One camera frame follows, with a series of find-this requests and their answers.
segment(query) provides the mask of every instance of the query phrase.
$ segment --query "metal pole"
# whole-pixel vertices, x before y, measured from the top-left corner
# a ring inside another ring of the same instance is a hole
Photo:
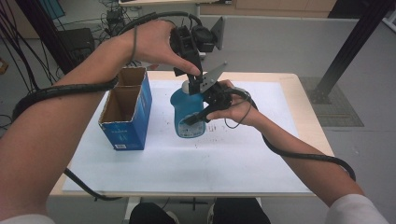
[[[352,60],[358,54],[361,47],[373,33],[378,24],[388,13],[394,0],[376,0],[372,1],[370,6],[365,10],[351,34],[347,38],[343,47],[335,56],[329,69],[315,87],[308,92],[308,96],[313,104],[328,104],[329,93],[338,81],[338,79],[347,70]]]

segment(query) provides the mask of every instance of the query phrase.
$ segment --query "black cable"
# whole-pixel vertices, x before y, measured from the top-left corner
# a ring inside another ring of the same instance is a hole
[[[3,17],[2,21],[4,23],[7,23],[11,27],[13,27],[13,25],[11,24],[11,22],[10,22],[9,18],[7,17],[6,13],[0,10],[0,18],[2,18],[2,17]],[[38,87],[37,83],[35,82],[35,76],[33,75],[32,68],[30,67],[29,63],[27,62],[27,59],[24,56],[21,48],[19,48],[19,45],[17,43],[12,41],[12,38],[11,38],[10,34],[7,32],[7,29],[3,26],[2,22],[0,22],[0,30],[3,32],[3,35],[8,40],[9,44],[15,49],[15,51],[17,51],[18,55],[21,57],[24,65],[26,67],[26,71],[28,73],[28,77],[29,77],[29,79],[31,81],[31,84],[35,87],[35,89],[37,91],[40,90],[40,88]]]
[[[121,199],[121,197],[107,197],[106,195],[99,194],[92,190],[90,187],[88,187],[81,179],[79,179],[71,170],[66,168],[64,170],[64,174],[69,177],[71,180],[73,180],[76,184],[78,184],[79,187],[84,189],[87,193],[89,193],[92,197],[95,198],[97,201],[98,199],[103,200],[103,201],[116,201],[118,199]]]
[[[44,52],[44,58],[46,59],[46,67],[44,68],[44,72],[47,75],[47,79],[49,80],[50,85],[53,85],[52,80],[56,80],[55,77],[52,75],[52,73],[50,72],[50,64],[49,64],[49,59],[47,57],[47,52],[46,49],[44,48],[44,44],[43,41],[40,40],[41,43],[41,48],[43,49]]]
[[[0,124],[0,129],[7,130],[7,126],[9,126],[12,123],[11,117],[9,115],[0,115],[0,117],[5,117],[5,118],[9,119],[9,123]]]
[[[235,91],[230,91],[230,93],[236,93],[236,92],[240,93],[241,91],[237,91],[237,90],[235,90]],[[242,121],[244,121],[244,119],[247,117],[248,112],[250,112],[250,109],[251,109],[251,107],[252,107],[252,99],[251,99],[250,93],[249,93],[248,91],[244,91],[244,92],[243,92],[243,95],[245,95],[246,98],[245,98],[242,102],[237,103],[237,104],[235,104],[235,105],[231,105],[231,106],[236,106],[236,105],[240,105],[240,104],[242,104],[242,103],[244,103],[244,102],[249,102],[249,107],[248,107],[247,113],[246,113],[246,114],[244,115],[244,117],[242,117],[242,118],[237,122],[237,124],[236,124],[235,126],[233,126],[233,127],[230,126],[230,125],[227,123],[227,119],[224,119],[225,125],[227,125],[227,127],[230,128],[230,129],[235,129],[235,128],[237,128],[237,127],[242,123]]]
[[[258,109],[252,99],[250,102],[254,108]],[[326,155],[304,154],[304,153],[295,153],[295,152],[284,151],[284,150],[281,150],[281,149],[275,147],[274,145],[272,145],[263,134],[262,134],[262,140],[264,140],[264,143],[271,149],[271,151],[273,151],[275,154],[282,156],[282,157],[301,159],[301,160],[312,160],[312,161],[327,161],[327,162],[335,163],[335,164],[343,167],[348,172],[350,178],[352,178],[354,181],[356,181],[355,172],[353,171],[352,167],[346,161],[343,161],[343,160],[335,158],[335,157],[326,156]]]
[[[128,9],[126,9],[126,8],[123,8],[123,9],[122,9],[122,18],[123,18],[124,16],[126,16],[126,17],[128,18],[129,21],[132,21],[132,20],[131,20],[131,17],[129,17],[129,15],[128,15]]]
[[[134,21],[129,22],[128,24],[126,24],[118,33],[118,35],[121,35],[125,32],[127,32],[128,30],[133,29],[136,25],[141,25],[143,23],[146,23],[148,21],[153,21],[153,20],[157,20],[161,17],[175,17],[175,16],[181,16],[181,17],[188,17],[190,19],[193,19],[197,22],[198,25],[202,25],[201,20],[194,16],[191,15],[190,13],[187,12],[180,12],[180,11],[175,11],[175,12],[162,12],[162,13],[150,13],[146,16],[137,18]]]
[[[12,113],[12,120],[15,120],[23,111],[25,111],[29,106],[50,99],[54,97],[60,97],[71,94],[78,93],[88,93],[88,92],[99,92],[99,91],[109,91],[113,89],[118,83],[118,79],[115,77],[107,83],[101,84],[74,84],[65,86],[53,86],[46,89],[36,91],[26,97],[22,98],[14,108]]]
[[[16,27],[16,26],[17,26],[17,23],[16,23],[16,21],[15,21],[14,13],[12,12],[11,7],[9,6],[8,0],[6,0],[6,5],[7,5],[7,7],[8,7],[9,13],[11,14],[11,18],[12,18],[12,21],[13,21],[13,23],[14,23],[14,26]],[[3,6],[3,3],[0,2],[0,6],[1,6],[1,8],[3,9],[3,11],[6,12],[6,9],[5,9],[5,7]],[[17,45],[19,45],[19,41],[18,41],[18,38],[17,38],[17,35],[15,34],[15,32],[14,32],[13,30],[11,30],[8,26],[7,26],[7,29],[8,29],[8,32],[11,33],[12,36],[14,37],[14,40],[16,41]]]
[[[15,25],[12,25],[12,24],[10,24],[10,26],[11,26],[12,30],[15,32],[15,34],[16,34],[15,39],[20,39],[20,40],[22,40],[22,42],[26,45],[26,47],[33,53],[33,55],[35,56],[35,58],[38,60],[38,62],[41,64],[41,66],[43,67],[44,71],[46,72],[47,78],[49,79],[49,82],[52,84],[52,81],[50,80],[50,76],[53,77],[53,75],[52,75],[52,73],[50,72],[50,67],[49,67],[48,59],[47,59],[47,53],[46,53],[46,51],[45,51],[45,49],[44,49],[44,46],[43,46],[43,44],[42,44],[42,41],[41,41],[41,47],[42,47],[42,49],[43,49],[43,51],[44,51],[44,55],[45,55],[45,58],[46,58],[46,61],[47,61],[47,65],[45,65],[45,64],[43,63],[43,61],[42,61],[42,60],[40,59],[40,57],[35,53],[35,51],[34,51],[33,48],[29,45],[29,43],[26,41],[26,39],[24,39],[23,36],[21,35],[21,33],[19,33],[19,31],[17,30],[16,26],[15,26]]]
[[[134,28],[134,48],[133,48],[133,57],[136,50],[136,41],[137,41],[137,26],[143,24],[147,21],[152,21],[158,19],[160,17],[169,17],[169,16],[186,16],[189,17],[190,20],[195,20],[199,25],[202,25],[201,21],[185,12],[167,12],[167,13],[160,13],[160,14],[150,14],[143,18],[136,19],[132,22],[127,24],[127,28],[124,27],[118,35],[123,34],[127,30]],[[14,108],[12,120],[15,120],[24,110],[26,110],[29,106],[41,102],[43,100],[47,100],[49,98],[65,96],[69,94],[77,94],[83,92],[97,92],[97,91],[108,91],[114,88],[117,84],[118,79],[114,78],[113,80],[104,83],[104,84],[75,84],[75,85],[66,85],[66,86],[56,86],[56,87],[49,87],[43,90],[37,90],[36,92],[27,95],[26,97],[22,98]],[[90,189],[84,182],[82,182],[76,175],[74,175],[69,169],[65,169],[64,173],[71,178],[74,182],[76,182],[82,189],[90,193],[95,199],[101,199],[104,201],[113,201],[120,199],[120,197],[110,198],[104,195],[101,195],[92,189]]]
[[[58,66],[57,68],[56,68],[56,72],[55,72],[55,76],[57,77],[57,78],[59,78],[59,79],[61,79],[61,77],[59,76],[59,71],[61,71],[62,72],[62,70],[61,70],[61,67],[60,66]]]
[[[23,73],[22,73],[22,71],[21,71],[21,69],[20,69],[20,66],[17,64],[17,61],[15,60],[14,55],[13,55],[12,52],[11,52],[11,49],[8,47],[8,44],[6,43],[6,40],[4,40],[4,38],[3,38],[1,35],[0,35],[0,38],[2,39],[4,45],[6,46],[8,52],[9,52],[9,55],[10,55],[11,58],[12,58],[12,61],[13,61],[13,62],[15,63],[15,65],[17,66],[17,69],[18,69],[18,71],[20,72],[22,81],[23,81],[23,83],[25,84],[26,89],[27,89],[29,92],[32,91],[32,90],[29,89],[29,86],[27,85],[26,79],[25,79],[24,76],[23,76]]]
[[[163,205],[163,207],[161,207],[161,209],[164,209],[164,208],[166,207],[166,205],[168,205],[170,199],[171,199],[171,198],[168,197],[168,199],[166,200],[166,202],[165,202],[165,204]]]

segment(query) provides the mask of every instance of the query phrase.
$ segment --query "blue container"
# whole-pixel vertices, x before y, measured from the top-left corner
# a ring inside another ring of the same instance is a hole
[[[189,95],[180,88],[172,94],[171,104],[175,108],[175,131],[179,137],[194,138],[205,133],[204,121],[192,125],[183,121],[204,109],[202,94]]]

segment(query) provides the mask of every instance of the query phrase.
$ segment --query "label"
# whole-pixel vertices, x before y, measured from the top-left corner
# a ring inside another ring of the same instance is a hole
[[[205,132],[205,123],[203,121],[196,122],[192,125],[188,125],[184,122],[184,119],[182,119],[178,125],[178,135],[180,137],[184,138],[193,138],[193,137],[198,137]]]
[[[115,147],[115,148],[126,148],[125,145],[115,145],[114,147]]]

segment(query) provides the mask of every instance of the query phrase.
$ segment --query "open box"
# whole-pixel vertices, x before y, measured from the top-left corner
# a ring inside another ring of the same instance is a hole
[[[109,92],[99,126],[116,150],[145,147],[151,109],[146,68],[123,68],[119,84]]]

